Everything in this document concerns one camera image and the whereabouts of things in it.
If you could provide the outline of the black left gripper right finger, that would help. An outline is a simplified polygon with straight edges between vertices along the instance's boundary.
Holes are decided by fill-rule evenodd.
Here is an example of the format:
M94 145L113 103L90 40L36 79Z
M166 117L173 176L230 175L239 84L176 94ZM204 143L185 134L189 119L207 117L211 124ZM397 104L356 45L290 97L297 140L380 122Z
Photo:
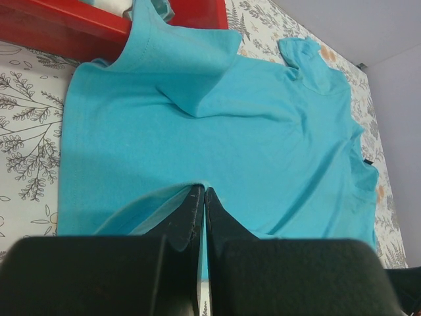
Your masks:
M350 239L260 239L205 194L214 315L400 315L372 249Z

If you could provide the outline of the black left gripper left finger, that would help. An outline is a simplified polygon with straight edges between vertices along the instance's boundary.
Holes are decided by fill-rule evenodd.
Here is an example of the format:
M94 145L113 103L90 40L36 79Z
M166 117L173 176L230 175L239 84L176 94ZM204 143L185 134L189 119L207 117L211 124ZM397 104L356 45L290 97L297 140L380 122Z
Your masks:
M30 237L1 264L2 315L198 315L204 188L142 236Z

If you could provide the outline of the turquoise t shirt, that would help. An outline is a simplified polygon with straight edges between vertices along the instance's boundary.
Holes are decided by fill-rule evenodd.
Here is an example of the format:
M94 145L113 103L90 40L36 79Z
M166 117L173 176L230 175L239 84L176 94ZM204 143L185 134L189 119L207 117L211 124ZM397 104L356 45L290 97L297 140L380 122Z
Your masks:
M239 55L236 31L168 25L149 1L133 18L119 58L70 81L60 235L145 234L201 184L259 238L376 247L378 172L315 41L281 39L278 64Z

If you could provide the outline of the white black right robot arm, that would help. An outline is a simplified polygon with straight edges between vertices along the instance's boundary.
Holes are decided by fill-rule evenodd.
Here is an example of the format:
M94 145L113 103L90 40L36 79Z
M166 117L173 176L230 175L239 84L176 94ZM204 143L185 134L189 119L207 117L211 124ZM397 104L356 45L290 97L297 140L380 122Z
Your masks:
M421 267L385 270L407 315L420 315Z

